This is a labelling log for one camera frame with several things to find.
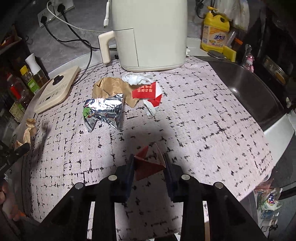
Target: white cable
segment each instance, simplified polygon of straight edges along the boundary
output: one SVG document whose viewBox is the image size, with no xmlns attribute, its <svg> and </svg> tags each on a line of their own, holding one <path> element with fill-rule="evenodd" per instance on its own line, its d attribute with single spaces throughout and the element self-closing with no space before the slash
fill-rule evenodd
<svg viewBox="0 0 296 241">
<path fill-rule="evenodd" d="M 106 15 L 104 19 L 104 28 L 108 26 L 109 24 L 109 8 L 110 8 L 110 0 L 108 0 L 106 4 Z"/>
<path fill-rule="evenodd" d="M 102 32 L 102 31 L 96 31 L 96 30 L 88 30 L 88 29 L 78 28 L 78 27 L 76 27 L 76 26 L 74 26 L 74 25 L 72 25 L 72 24 L 70 24 L 70 23 L 67 23 L 66 21 L 64 21 L 64 20 L 60 19 L 58 16 L 56 16 L 52 11 L 50 11 L 50 9 L 48 8 L 48 3 L 49 3 L 49 2 L 50 2 L 50 1 L 48 1 L 47 4 L 46 4 L 46 8 L 47 8 L 47 10 L 48 10 L 53 16 L 55 16 L 58 20 L 62 21 L 63 23 L 66 23 L 66 24 L 70 25 L 70 26 L 73 27 L 73 28 L 76 28 L 76 29 L 79 29 L 79 30 L 83 30 L 83 31 L 96 32 L 96 33 L 104 33 L 104 32 Z"/>
</svg>

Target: yellow detergent bottle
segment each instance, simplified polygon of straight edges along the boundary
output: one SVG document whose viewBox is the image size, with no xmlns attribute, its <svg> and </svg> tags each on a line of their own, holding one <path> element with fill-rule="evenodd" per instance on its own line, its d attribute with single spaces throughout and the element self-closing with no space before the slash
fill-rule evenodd
<svg viewBox="0 0 296 241">
<path fill-rule="evenodd" d="M 229 33 L 229 21 L 221 15 L 214 16 L 211 10 L 216 10 L 215 8 L 208 7 L 208 9 L 210 11 L 204 20 L 201 47 L 207 52 L 216 50 L 222 53 Z"/>
</svg>

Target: yellow sponge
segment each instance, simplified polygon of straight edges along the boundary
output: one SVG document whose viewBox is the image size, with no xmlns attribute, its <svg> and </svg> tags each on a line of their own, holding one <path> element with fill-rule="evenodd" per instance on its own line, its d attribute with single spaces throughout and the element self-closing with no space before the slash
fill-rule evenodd
<svg viewBox="0 0 296 241">
<path fill-rule="evenodd" d="M 237 56 L 237 53 L 232 50 L 231 48 L 227 47 L 227 46 L 223 46 L 223 55 L 230 59 L 231 62 L 235 62 L 235 57 Z"/>
</svg>

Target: sink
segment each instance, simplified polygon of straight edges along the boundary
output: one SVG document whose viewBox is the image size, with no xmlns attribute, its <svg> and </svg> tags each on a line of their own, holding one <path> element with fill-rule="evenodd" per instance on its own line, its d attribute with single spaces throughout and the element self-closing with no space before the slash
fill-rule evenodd
<svg viewBox="0 0 296 241">
<path fill-rule="evenodd" d="M 285 114 L 284 108 L 276 96 L 254 73 L 226 60 L 221 61 L 212 57 L 198 58 L 211 65 L 263 131 Z"/>
</svg>

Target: white air fryer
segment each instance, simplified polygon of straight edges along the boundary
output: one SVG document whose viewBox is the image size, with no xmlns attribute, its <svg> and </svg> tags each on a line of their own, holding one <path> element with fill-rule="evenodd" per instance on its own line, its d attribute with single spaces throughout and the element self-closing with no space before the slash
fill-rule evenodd
<svg viewBox="0 0 296 241">
<path fill-rule="evenodd" d="M 112 0 L 113 31 L 99 35 L 103 63 L 116 39 L 121 66 L 142 72 L 183 65 L 187 41 L 187 0 Z"/>
</svg>

